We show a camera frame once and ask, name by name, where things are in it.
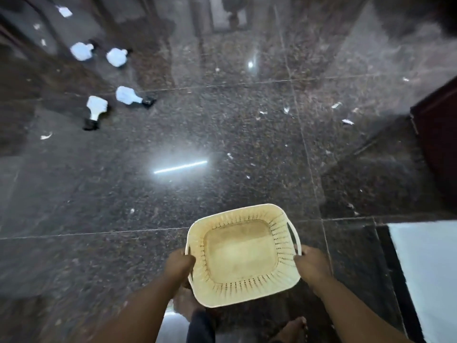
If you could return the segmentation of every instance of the forearm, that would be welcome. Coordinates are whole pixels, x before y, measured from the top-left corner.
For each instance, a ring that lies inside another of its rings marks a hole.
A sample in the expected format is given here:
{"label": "forearm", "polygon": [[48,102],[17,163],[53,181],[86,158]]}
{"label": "forearm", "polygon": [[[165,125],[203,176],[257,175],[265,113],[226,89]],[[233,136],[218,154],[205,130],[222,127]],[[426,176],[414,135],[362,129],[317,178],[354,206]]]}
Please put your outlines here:
{"label": "forearm", "polygon": [[328,277],[320,281],[315,289],[343,343],[411,342],[336,279]]}
{"label": "forearm", "polygon": [[164,275],[134,293],[127,306],[103,326],[93,343],[155,342],[168,302],[180,283]]}

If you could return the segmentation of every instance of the plastic basket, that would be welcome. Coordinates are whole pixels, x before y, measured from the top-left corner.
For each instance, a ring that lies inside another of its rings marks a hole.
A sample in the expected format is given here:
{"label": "plastic basket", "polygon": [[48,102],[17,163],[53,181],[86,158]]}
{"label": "plastic basket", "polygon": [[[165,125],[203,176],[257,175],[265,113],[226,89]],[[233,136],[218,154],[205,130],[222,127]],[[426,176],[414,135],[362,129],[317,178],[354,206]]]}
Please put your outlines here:
{"label": "plastic basket", "polygon": [[234,209],[192,224],[186,254],[196,258],[189,282],[198,302],[214,308],[292,288],[300,275],[288,225],[301,254],[297,231],[273,204]]}

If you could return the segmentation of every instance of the bare foot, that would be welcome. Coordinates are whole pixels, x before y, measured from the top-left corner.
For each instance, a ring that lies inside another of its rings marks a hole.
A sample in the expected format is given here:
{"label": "bare foot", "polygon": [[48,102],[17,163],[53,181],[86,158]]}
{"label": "bare foot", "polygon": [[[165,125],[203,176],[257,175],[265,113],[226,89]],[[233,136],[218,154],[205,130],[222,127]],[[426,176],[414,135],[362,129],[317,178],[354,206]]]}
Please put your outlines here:
{"label": "bare foot", "polygon": [[306,335],[307,328],[306,319],[304,317],[298,317],[297,319],[288,322],[270,342],[281,341],[283,343],[297,343],[300,331],[305,329]]}
{"label": "bare foot", "polygon": [[188,322],[191,322],[192,314],[195,311],[205,310],[205,307],[195,299],[192,290],[183,287],[179,288],[176,296],[173,298],[173,308],[175,312],[185,317]]}

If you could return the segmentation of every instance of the polished floor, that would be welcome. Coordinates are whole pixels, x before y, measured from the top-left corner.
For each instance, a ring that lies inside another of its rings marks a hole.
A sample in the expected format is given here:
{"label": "polished floor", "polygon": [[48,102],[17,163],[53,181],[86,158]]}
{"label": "polished floor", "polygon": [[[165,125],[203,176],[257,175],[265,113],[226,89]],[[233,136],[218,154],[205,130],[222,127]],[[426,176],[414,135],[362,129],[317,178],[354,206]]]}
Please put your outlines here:
{"label": "polished floor", "polygon": [[[402,329],[373,226],[454,217],[407,119],[457,75],[448,2],[0,1],[0,337],[89,337],[195,220],[266,202]],[[117,102],[120,85],[157,103]],[[89,95],[110,106],[92,132]],[[221,311],[220,340],[303,314],[309,342],[338,341],[302,283]]]}

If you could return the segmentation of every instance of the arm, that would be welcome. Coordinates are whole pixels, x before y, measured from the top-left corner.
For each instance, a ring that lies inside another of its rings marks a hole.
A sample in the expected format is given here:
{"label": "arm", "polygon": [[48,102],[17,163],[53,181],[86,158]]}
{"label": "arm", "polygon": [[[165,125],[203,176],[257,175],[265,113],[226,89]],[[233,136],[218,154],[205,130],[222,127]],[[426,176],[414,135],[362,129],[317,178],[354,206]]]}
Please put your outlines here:
{"label": "arm", "polygon": [[195,258],[184,249],[170,254],[164,273],[132,295],[127,306],[107,322],[92,343],[151,343],[157,339],[169,300],[192,270]]}
{"label": "arm", "polygon": [[298,272],[321,298],[343,343],[412,343],[332,277],[323,252],[308,246],[302,250],[295,256]]}

